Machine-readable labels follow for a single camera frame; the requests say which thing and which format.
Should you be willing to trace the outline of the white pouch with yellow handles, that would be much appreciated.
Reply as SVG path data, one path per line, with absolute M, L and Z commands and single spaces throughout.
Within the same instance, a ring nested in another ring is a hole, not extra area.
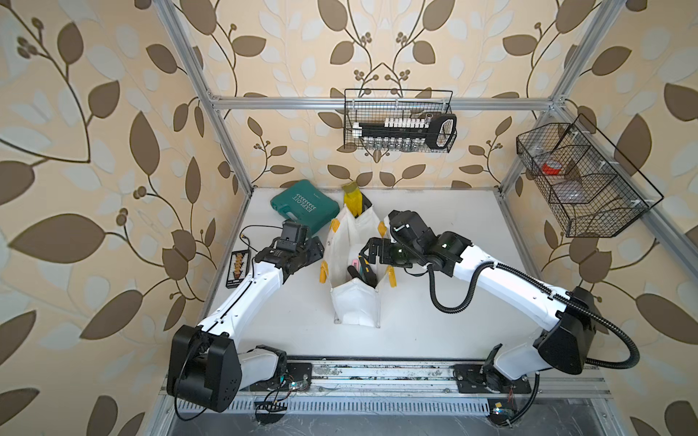
M 329 226 L 321 265 L 321 282 L 330 286 L 336 324 L 378 328 L 381 318 L 381 292 L 392 285 L 388 268 L 370 265 L 377 284 L 361 275 L 360 251 L 373 237 L 386 234 L 385 223 L 374 207 L 359 216 L 344 207 Z

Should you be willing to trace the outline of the black utility knife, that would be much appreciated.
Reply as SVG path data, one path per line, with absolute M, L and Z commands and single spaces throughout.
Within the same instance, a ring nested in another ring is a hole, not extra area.
M 352 265 L 349 265 L 349 267 L 347 267 L 347 272 L 353 279 L 360 279 L 363 283 L 372 288 L 376 288 L 378 285 L 377 275 L 369 266 L 361 266 L 361 269 L 358 271 Z

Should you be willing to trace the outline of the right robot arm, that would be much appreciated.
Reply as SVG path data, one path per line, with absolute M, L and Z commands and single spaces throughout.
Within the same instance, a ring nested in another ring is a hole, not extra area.
M 464 312 L 476 291 L 485 290 L 536 322 L 541 329 L 538 336 L 514 346 L 497 345 L 488 356 L 485 370 L 501 378 L 514 381 L 548 369 L 577 375 L 587 364 L 596 314 L 587 292 L 550 287 L 499 262 L 460 234 L 435 234 L 416 212 L 391 212 L 387 236 L 370 238 L 359 259 L 365 265 L 425 268 L 430 300 L 443 314 Z M 438 300 L 438 273 L 468 284 L 461 303 L 447 306 Z

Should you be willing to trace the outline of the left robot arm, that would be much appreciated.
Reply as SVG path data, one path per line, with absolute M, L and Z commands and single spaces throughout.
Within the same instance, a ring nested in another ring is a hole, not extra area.
M 266 345 L 248 352 L 237 347 L 266 301 L 291 275 L 320 261 L 324 252 L 317 236 L 303 243 L 279 237 L 258 252 L 245 279 L 218 309 L 198 325 L 183 325 L 174 334 L 167 393 L 176 401 L 223 412 L 243 388 L 256 383 L 280 385 L 286 352 Z

